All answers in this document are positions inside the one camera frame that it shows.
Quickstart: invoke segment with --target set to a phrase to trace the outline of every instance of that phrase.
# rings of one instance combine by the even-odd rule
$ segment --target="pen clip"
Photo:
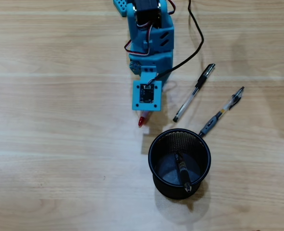
[[[233,104],[229,107],[229,110],[232,109],[232,107],[235,106],[237,103],[239,103],[239,101],[240,101],[241,98],[242,98],[242,97],[236,96],[236,97],[234,98]]]

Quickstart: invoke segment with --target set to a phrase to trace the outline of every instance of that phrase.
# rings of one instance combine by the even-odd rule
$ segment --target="red wire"
[[[142,52],[128,50],[127,48],[132,43],[132,40],[129,40],[127,42],[127,44],[124,46],[124,49],[126,50],[126,52],[128,52],[129,54],[135,54],[135,55],[143,55],[143,56],[149,55],[149,52],[150,52],[149,40],[150,40],[150,32],[151,32],[152,26],[153,26],[153,24],[147,30],[146,41],[147,41],[147,45],[148,45],[148,52],[147,53],[142,53]]]
[[[170,11],[169,12],[169,14],[173,14],[173,13],[175,13],[175,11],[176,11],[176,4],[173,2],[173,0],[167,0],[167,1],[169,1],[170,2],[170,4],[172,5],[172,7],[173,7],[173,10],[172,11]]]

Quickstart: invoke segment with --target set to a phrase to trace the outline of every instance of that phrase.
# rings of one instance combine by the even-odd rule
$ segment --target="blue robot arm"
[[[156,23],[150,30],[148,40],[148,28],[139,26],[139,20],[151,18],[151,14],[137,16],[142,8],[138,0],[128,0],[126,11],[123,11],[124,1],[114,0],[114,4],[120,13],[127,16],[129,32],[131,38],[131,48],[129,52],[130,69],[136,75],[140,75],[140,80],[133,83],[132,109],[141,111],[160,111],[162,87],[170,74],[166,74],[160,81],[154,81],[147,86],[148,82],[155,78],[157,74],[163,73],[173,67],[174,49],[174,26],[171,16],[168,14],[166,0],[153,0],[152,3],[158,7],[155,13]],[[136,55],[134,52],[148,53],[148,55]]]

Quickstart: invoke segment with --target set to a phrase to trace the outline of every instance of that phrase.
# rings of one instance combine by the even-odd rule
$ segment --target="black cable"
[[[154,79],[152,79],[151,81],[149,81],[148,85],[150,85],[153,81],[156,81],[156,80],[162,78],[162,77],[165,76],[166,74],[168,74],[168,73],[170,73],[170,72],[172,72],[172,71],[178,69],[178,68],[181,67],[182,65],[186,64],[186,63],[187,63],[188,61],[190,61],[195,55],[197,55],[197,53],[200,51],[200,49],[201,49],[201,47],[202,47],[202,45],[203,45],[203,43],[204,43],[204,36],[203,36],[203,33],[201,32],[199,26],[198,26],[198,23],[197,23],[197,21],[196,21],[194,15],[192,14],[192,11],[191,11],[191,0],[189,0],[188,11],[189,11],[189,13],[190,13],[190,15],[191,15],[191,17],[192,17],[194,23],[195,23],[196,28],[198,29],[198,32],[199,32],[200,37],[201,37],[201,42],[200,42],[198,48],[196,49],[196,51],[195,51],[193,54],[191,54],[186,60],[182,61],[182,62],[181,62],[180,64],[178,64],[177,66],[174,66],[172,69],[166,70],[166,71],[164,71],[164,72],[158,74]]]

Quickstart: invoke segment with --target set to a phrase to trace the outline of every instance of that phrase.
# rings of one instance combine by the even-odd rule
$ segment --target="marker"
[[[149,114],[150,114],[150,111],[142,111],[140,120],[138,121],[138,127],[139,128],[142,127],[146,123],[146,120],[147,120]]]

